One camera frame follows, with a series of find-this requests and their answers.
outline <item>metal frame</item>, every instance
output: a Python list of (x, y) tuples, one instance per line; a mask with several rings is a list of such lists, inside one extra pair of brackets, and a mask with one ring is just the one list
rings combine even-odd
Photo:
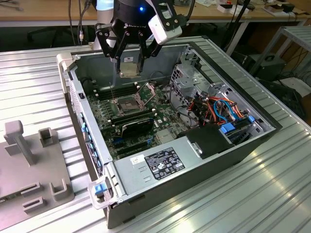
[[(178, 38), (183, 42), (188, 38)], [(75, 137), (58, 77), (55, 56), (89, 46), (0, 53), (0, 111), (26, 119), (25, 134), (51, 125), (61, 140), (75, 199), (3, 233), (15, 232), (275, 232), (311, 231), (311, 127), (210, 40), (192, 37), (282, 126), (238, 165), (168, 200), (113, 231), (86, 192), (90, 178)], [(216, 76), (202, 67), (215, 82)]]
[[(280, 56), (284, 50), (288, 47), (291, 41), (297, 43), (299, 46), (303, 47), (304, 49), (311, 51), (311, 28), (308, 26), (295, 26), (295, 27), (280, 27), (270, 43), (267, 45), (259, 59), (256, 61), (252, 69), (250, 70), (250, 74), (254, 74), (256, 70), (259, 68), (260, 64), (264, 60), (264, 58), (268, 55), (270, 50), (274, 47), (277, 43), (279, 38), (284, 35), (287, 37), (287, 40), (284, 44), (279, 48), (276, 52), (278, 56)], [(305, 70), (310, 63), (307, 63), (303, 68), (302, 71)]]

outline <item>motherboard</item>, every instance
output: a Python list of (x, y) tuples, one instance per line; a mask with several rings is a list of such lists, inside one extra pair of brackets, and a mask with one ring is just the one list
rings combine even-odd
[(177, 138), (189, 129), (168, 100), (164, 86), (132, 83), (94, 90), (88, 102), (114, 160)]

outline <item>blue plastic latch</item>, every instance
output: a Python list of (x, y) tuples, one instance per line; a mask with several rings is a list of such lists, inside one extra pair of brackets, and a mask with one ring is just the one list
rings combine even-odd
[(106, 191), (108, 188), (107, 188), (107, 185), (105, 183), (100, 183), (98, 185), (95, 186), (95, 195), (100, 195), (102, 193), (104, 193), (104, 191)]
[(234, 130), (235, 127), (231, 124), (231, 123), (226, 123), (226, 124), (223, 124), (221, 127), (220, 127), (221, 131), (223, 131), (223, 133), (227, 133), (231, 130)]
[(253, 116), (248, 116), (248, 119), (251, 123), (253, 123), (255, 121), (255, 118)]
[(81, 127), (82, 132), (84, 132), (85, 128), (86, 128), (86, 124), (85, 124), (85, 122), (84, 122), (84, 123), (82, 124), (82, 127)]

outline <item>wire bundle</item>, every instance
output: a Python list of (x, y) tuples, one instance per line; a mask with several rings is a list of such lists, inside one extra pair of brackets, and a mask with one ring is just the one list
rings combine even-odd
[[(188, 111), (194, 111), (194, 105), (195, 102), (192, 101), (188, 107)], [(219, 98), (216, 96), (209, 97), (206, 101), (202, 102), (202, 105), (207, 108), (203, 117), (203, 125), (205, 125), (206, 122), (218, 125), (228, 123), (228, 117), (224, 116), (223, 113), (227, 113), (232, 116), (232, 120), (230, 122), (244, 117), (244, 115), (239, 111), (236, 103), (225, 98)]]

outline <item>robotic arm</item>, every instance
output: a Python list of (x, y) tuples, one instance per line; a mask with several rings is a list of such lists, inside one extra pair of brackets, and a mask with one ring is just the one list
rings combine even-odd
[[(120, 57), (126, 45), (139, 44), (138, 70), (142, 72), (144, 60), (156, 57), (164, 43), (182, 33), (181, 27), (186, 26), (187, 21), (188, 17), (176, 14), (172, 0), (114, 0), (111, 23), (98, 23), (95, 30), (105, 57), (116, 63), (118, 73)], [(106, 41), (110, 31), (117, 38), (113, 48)], [(152, 34), (155, 39), (147, 47), (146, 40)]]

